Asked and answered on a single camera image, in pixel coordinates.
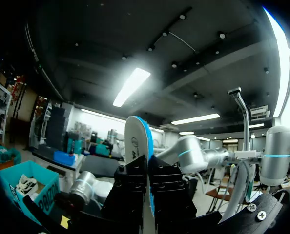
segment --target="screw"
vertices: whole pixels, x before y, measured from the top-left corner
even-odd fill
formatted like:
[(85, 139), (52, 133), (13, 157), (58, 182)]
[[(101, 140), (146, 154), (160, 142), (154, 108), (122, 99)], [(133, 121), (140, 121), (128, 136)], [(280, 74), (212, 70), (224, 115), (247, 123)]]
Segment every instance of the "screw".
[(259, 219), (260, 221), (265, 220), (267, 217), (267, 213), (265, 211), (260, 211), (257, 215), (257, 219)]
[(254, 203), (251, 203), (247, 206), (247, 210), (249, 210), (250, 212), (254, 212), (257, 210), (257, 206)]
[(164, 187), (164, 185), (162, 183), (157, 184), (157, 187), (162, 189)]
[(114, 183), (114, 185), (115, 185), (116, 187), (120, 187), (120, 186), (121, 186), (121, 182), (120, 182), (120, 181), (117, 181), (117, 182)]
[(183, 186), (184, 186), (184, 184), (183, 184), (182, 181), (178, 181), (176, 184), (177, 184), (179, 187), (183, 187)]

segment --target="air vent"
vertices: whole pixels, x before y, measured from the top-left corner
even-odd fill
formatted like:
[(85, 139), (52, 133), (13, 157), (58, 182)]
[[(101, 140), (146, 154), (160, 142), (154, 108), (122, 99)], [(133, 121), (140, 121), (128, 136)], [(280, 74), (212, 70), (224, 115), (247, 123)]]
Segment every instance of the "air vent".
[(251, 121), (262, 120), (270, 117), (270, 111), (268, 111), (268, 106), (260, 106), (257, 108), (250, 109)]

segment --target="table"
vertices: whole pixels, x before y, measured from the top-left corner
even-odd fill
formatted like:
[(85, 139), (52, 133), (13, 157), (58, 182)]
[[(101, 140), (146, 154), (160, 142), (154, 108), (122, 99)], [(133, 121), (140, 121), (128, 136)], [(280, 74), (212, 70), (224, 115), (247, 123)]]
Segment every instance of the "table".
[[(210, 190), (208, 193), (206, 193), (206, 195), (211, 196), (211, 197), (216, 197), (218, 199), (222, 199), (223, 195), (217, 195), (217, 189), (218, 188)], [(233, 193), (233, 188), (229, 187), (228, 188), (228, 192), (229, 192), (229, 195), (226, 194), (226, 196), (224, 198), (224, 201), (229, 201), (231, 199), (231, 196), (232, 196), (232, 193)]]
[(34, 162), (36, 162), (36, 158), (38, 158), (38, 160), (41, 160), (41, 161), (45, 162), (46, 164), (51, 165), (52, 167), (63, 170), (65, 172), (71, 172), (73, 181), (76, 181), (77, 173), (79, 173), (80, 168), (81, 168), (82, 163), (83, 163), (83, 160), (85, 158), (84, 155), (75, 154), (75, 156), (76, 156), (75, 162), (73, 163), (73, 165), (70, 166), (70, 165), (60, 163), (60, 162), (56, 162), (54, 160), (53, 153), (50, 153), (50, 152), (35, 150), (32, 152), (32, 154), (35, 156)]
[(119, 163), (115, 159), (88, 155), (86, 156), (85, 163), (80, 168), (80, 172), (88, 171), (96, 178), (113, 178), (118, 167)]

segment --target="ceiling track rail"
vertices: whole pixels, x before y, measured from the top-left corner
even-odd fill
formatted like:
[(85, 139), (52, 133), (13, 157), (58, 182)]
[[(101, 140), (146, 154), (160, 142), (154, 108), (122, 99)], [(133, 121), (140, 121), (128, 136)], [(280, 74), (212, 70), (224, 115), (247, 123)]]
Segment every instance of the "ceiling track rail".
[[(38, 58), (37, 53), (36, 53), (36, 51), (35, 51), (35, 49), (33, 47), (32, 40), (31, 40), (31, 37), (30, 37), (28, 23), (25, 24), (24, 29), (25, 29), (27, 41), (28, 41), (28, 44), (29, 44), (29, 47), (30, 47), (31, 52), (33, 53), (34, 59), (35, 59), (36, 62), (39, 62), (39, 58)], [(41, 73), (42, 73), (43, 77), (46, 79), (46, 81), (49, 83), (49, 85), (54, 89), (56, 95), (61, 100), (64, 100), (64, 98), (62, 97), (62, 95), (60, 94), (60, 92), (56, 89), (56, 87), (54, 86), (54, 84), (52, 83), (51, 79), (48, 77), (47, 73), (45, 72), (45, 70), (43, 68), (41, 69)]]
[(151, 42), (149, 48), (153, 48), (155, 46), (155, 44), (160, 40), (161, 37), (165, 37), (164, 36), (164, 33), (169, 33), (170, 32), (170, 28), (175, 25), (178, 21), (182, 20), (180, 18), (180, 16), (185, 16), (186, 17), (186, 14), (191, 10), (193, 9), (191, 6), (186, 8), (184, 11), (182, 11), (177, 17), (175, 17), (163, 30), (162, 32), (160, 32), (155, 38), (154, 40)]

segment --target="blue insole edge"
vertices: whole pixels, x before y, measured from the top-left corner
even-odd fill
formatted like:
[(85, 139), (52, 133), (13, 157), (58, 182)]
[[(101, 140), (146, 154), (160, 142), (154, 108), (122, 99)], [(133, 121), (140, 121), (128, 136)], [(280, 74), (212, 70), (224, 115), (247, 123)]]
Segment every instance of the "blue insole edge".
[[(141, 123), (143, 124), (145, 131), (146, 131), (146, 135), (147, 135), (147, 142), (148, 142), (148, 160), (147, 160), (147, 164), (149, 163), (150, 158), (152, 157), (152, 155), (154, 154), (154, 143), (153, 143), (153, 137), (151, 135), (151, 131), (149, 129), (149, 125), (141, 118), (138, 116), (135, 116), (139, 121), (141, 121)], [(150, 203), (150, 209), (151, 209), (151, 213), (153, 216), (155, 216), (155, 208), (154, 208), (154, 197), (153, 194), (151, 193), (151, 188), (149, 189), (149, 203)]]

